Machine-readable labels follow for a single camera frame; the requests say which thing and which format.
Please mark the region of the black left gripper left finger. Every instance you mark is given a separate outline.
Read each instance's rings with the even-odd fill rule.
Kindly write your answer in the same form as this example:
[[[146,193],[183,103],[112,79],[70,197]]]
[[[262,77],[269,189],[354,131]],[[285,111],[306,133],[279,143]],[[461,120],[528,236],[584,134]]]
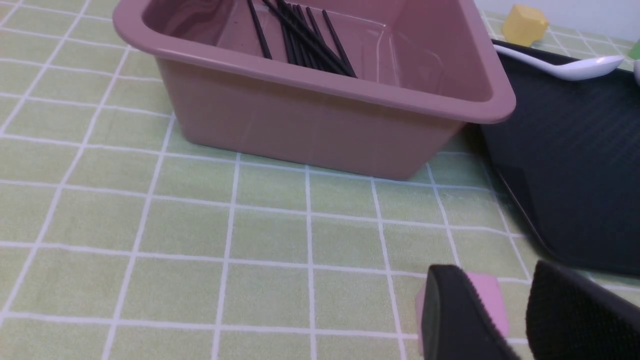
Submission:
[[[423,358],[518,360],[466,273],[452,264],[430,265],[421,323]]]

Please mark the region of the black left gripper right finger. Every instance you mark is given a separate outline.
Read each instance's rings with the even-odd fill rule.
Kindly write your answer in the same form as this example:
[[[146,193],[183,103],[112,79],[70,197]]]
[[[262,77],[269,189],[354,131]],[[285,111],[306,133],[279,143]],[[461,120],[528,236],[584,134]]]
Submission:
[[[536,360],[637,360],[640,311],[573,269],[539,260],[526,337]]]

